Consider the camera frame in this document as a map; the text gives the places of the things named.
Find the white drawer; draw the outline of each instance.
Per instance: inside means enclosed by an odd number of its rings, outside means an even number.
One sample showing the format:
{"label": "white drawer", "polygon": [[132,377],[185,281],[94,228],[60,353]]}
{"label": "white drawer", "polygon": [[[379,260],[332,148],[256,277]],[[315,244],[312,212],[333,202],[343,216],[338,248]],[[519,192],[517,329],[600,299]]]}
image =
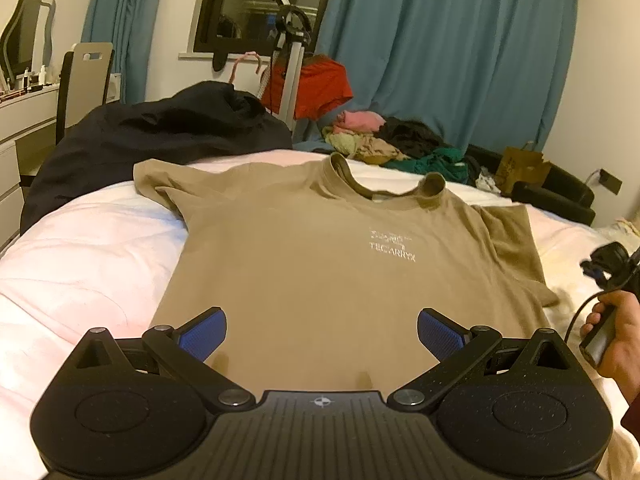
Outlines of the white drawer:
{"label": "white drawer", "polygon": [[20,188],[0,202],[0,247],[20,230],[20,213],[23,205],[24,199]]}
{"label": "white drawer", "polygon": [[20,184],[18,155],[14,142],[0,144],[0,196]]}
{"label": "white drawer", "polygon": [[0,106],[0,142],[50,121],[58,111],[58,92],[34,92]]}

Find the khaki t-shirt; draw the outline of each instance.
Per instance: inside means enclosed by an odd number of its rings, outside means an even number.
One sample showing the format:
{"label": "khaki t-shirt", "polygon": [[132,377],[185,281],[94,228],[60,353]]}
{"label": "khaki t-shirt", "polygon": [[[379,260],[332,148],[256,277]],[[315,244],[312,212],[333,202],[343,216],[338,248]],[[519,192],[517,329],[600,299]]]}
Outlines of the khaki t-shirt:
{"label": "khaki t-shirt", "polygon": [[418,340],[422,309],[530,337],[556,300],[526,209],[468,206],[437,173],[402,196],[362,187],[339,154],[222,174],[148,160],[134,179],[189,231],[153,324],[221,307],[226,339],[208,363],[258,398],[387,396],[437,364]]}

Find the bed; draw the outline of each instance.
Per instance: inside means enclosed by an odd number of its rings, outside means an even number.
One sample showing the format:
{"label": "bed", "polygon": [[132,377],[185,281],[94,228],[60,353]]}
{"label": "bed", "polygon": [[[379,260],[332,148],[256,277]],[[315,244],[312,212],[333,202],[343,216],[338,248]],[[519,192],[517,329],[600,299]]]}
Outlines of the bed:
{"label": "bed", "polygon": [[[192,166],[222,172],[248,162],[284,166],[322,157],[281,150]],[[350,164],[354,177],[371,189],[405,192],[420,179]],[[511,205],[471,187],[451,184],[449,189],[471,204]],[[529,217],[547,285],[561,298],[546,316],[564,334],[575,309],[597,291],[578,263],[608,240],[532,207]],[[138,337],[148,328],[186,236],[179,218],[125,182],[49,214],[0,259],[0,480],[45,474],[29,432],[34,404],[87,329],[106,326],[115,337]],[[575,351],[577,335],[570,343]],[[614,436],[598,472],[607,479],[640,480],[640,448],[620,426],[626,402],[613,381],[587,370],[614,419]]]}

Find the metal screw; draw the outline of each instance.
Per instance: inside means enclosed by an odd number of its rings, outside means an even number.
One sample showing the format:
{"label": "metal screw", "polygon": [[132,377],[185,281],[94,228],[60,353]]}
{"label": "metal screw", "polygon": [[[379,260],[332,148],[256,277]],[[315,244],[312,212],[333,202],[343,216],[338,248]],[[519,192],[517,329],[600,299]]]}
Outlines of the metal screw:
{"label": "metal screw", "polygon": [[251,400],[251,394],[237,388],[225,390],[218,396],[218,400],[225,406],[242,406]]}
{"label": "metal screw", "polygon": [[424,394],[418,390],[398,390],[394,399],[401,406],[417,406],[424,402]]}

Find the curtain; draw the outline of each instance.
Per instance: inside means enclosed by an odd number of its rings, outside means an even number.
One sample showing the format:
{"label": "curtain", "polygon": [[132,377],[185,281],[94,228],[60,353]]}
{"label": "curtain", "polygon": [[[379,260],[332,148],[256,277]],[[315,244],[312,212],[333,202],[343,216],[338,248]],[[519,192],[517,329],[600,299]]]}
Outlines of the curtain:
{"label": "curtain", "polygon": [[346,109],[420,120],[462,149],[541,148],[576,19],[577,0],[329,0],[317,51],[347,68]]}
{"label": "curtain", "polygon": [[146,73],[160,0],[91,0],[82,41],[111,41],[113,73],[122,74],[122,100],[145,100]]}

